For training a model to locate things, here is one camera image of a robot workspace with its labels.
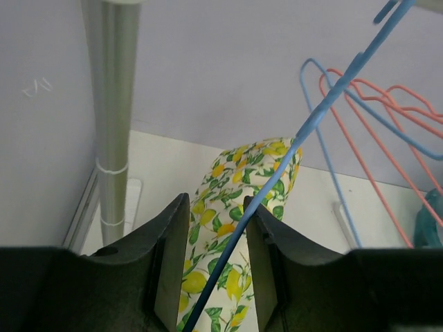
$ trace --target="metal pole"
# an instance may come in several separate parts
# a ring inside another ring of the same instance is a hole
[[[140,1],[84,0],[103,245],[123,237]]]

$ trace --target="gray wall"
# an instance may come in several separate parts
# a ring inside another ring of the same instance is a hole
[[[141,16],[135,128],[220,148],[292,136],[307,117],[298,83],[301,64],[315,57],[343,71],[379,30],[372,20],[385,4],[386,0],[149,0]],[[361,77],[385,88],[409,86],[441,111],[442,31],[442,15],[413,8]],[[319,77],[311,67],[307,81],[314,104],[320,101]],[[376,179],[404,185],[352,110],[340,110]],[[337,171],[363,176],[330,116],[322,128]],[[375,128],[413,180],[429,188],[407,145],[384,128]],[[415,126],[409,129],[443,152],[440,139],[423,135]],[[303,147],[304,165],[326,168],[315,136]],[[442,167],[430,165],[443,183]]]
[[[22,93],[43,77],[52,91]],[[1,246],[62,243],[93,169],[93,124],[80,2],[1,1]]]

